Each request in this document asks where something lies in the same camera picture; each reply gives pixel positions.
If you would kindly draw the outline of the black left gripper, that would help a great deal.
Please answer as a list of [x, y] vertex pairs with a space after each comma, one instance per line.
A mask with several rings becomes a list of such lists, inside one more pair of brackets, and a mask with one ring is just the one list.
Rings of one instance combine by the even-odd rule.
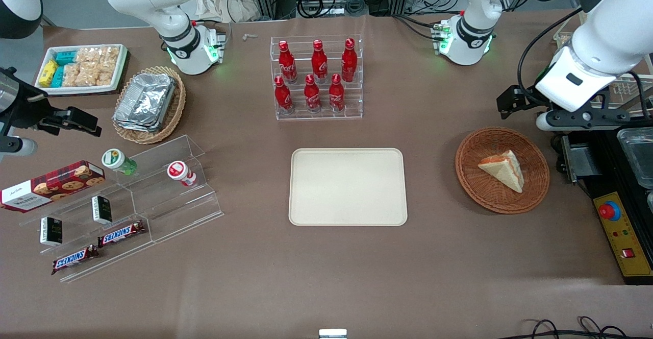
[[550, 111], [552, 102], [536, 88], [523, 89], [509, 86], [497, 97], [497, 110], [502, 111], [502, 120], [506, 120], [518, 111], [528, 111], [539, 107]]

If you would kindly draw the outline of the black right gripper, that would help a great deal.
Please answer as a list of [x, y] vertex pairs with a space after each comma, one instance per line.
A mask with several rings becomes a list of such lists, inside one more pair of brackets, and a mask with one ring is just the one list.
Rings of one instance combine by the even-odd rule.
[[59, 109], [51, 106], [47, 92], [38, 88], [19, 88], [15, 99], [15, 127], [32, 128], [58, 134], [59, 130], [80, 131], [91, 136], [100, 137], [102, 128], [96, 127], [98, 119], [77, 107], [67, 107], [67, 122], [56, 116]]

